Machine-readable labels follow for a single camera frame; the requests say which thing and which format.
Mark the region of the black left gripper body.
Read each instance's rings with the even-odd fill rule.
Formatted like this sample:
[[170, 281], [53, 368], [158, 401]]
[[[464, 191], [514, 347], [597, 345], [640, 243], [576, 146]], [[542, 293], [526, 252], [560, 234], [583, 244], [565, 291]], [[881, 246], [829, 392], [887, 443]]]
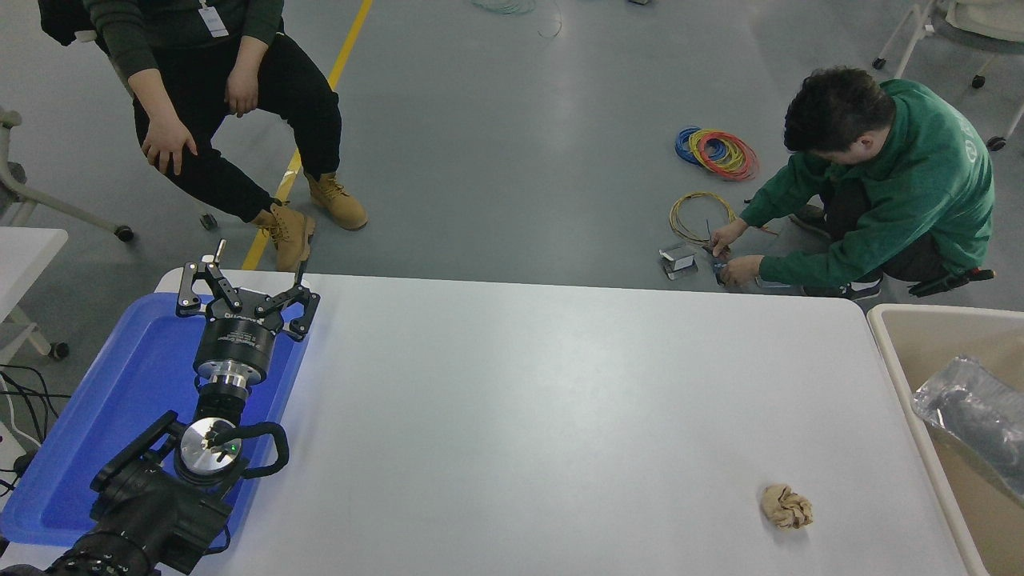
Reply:
[[234, 363], [242, 364], [238, 372], [246, 377], [246, 382], [266, 380], [274, 340], [284, 325], [278, 311], [265, 318], [257, 317], [257, 308], [267, 308], [268, 299], [270, 296], [263, 293], [240, 292], [240, 311], [231, 310], [224, 298], [206, 303], [207, 322], [194, 358], [194, 371], [198, 375], [212, 379], [216, 366]]

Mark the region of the seated person's right hand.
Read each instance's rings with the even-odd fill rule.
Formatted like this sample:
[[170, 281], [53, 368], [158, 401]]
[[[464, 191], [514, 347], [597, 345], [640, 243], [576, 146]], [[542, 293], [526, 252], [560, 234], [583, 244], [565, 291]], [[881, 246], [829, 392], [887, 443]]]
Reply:
[[157, 168], [161, 174], [175, 176], [182, 174], [186, 154], [198, 154], [189, 129], [173, 112], [150, 117], [150, 127], [140, 150], [150, 166]]

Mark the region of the seated person's left hand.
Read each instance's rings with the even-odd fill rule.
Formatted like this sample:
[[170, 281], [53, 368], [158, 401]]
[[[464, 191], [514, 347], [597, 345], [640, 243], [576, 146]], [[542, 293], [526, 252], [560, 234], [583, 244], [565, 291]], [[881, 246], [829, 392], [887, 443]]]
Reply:
[[226, 81], [228, 113], [241, 118], [258, 108], [258, 70], [234, 66]]

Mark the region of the crouching person's right hand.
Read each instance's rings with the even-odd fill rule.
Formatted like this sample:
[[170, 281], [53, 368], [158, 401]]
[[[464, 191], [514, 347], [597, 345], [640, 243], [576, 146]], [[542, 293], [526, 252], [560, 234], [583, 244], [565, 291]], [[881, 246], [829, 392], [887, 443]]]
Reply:
[[736, 218], [732, 222], [729, 222], [728, 225], [719, 227], [719, 229], [714, 230], [710, 234], [710, 250], [712, 250], [714, 258], [724, 255], [730, 245], [746, 232], [746, 229], [749, 229], [746, 220]]

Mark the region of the crouching person's left hand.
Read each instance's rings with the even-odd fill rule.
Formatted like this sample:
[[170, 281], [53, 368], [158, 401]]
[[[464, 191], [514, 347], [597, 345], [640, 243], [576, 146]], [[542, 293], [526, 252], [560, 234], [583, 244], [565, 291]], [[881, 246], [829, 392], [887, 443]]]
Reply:
[[735, 287], [753, 283], [761, 276], [760, 270], [764, 258], [764, 255], [756, 254], [742, 256], [742, 258], [729, 259], [727, 264], [721, 269], [719, 275], [722, 284], [728, 287]]

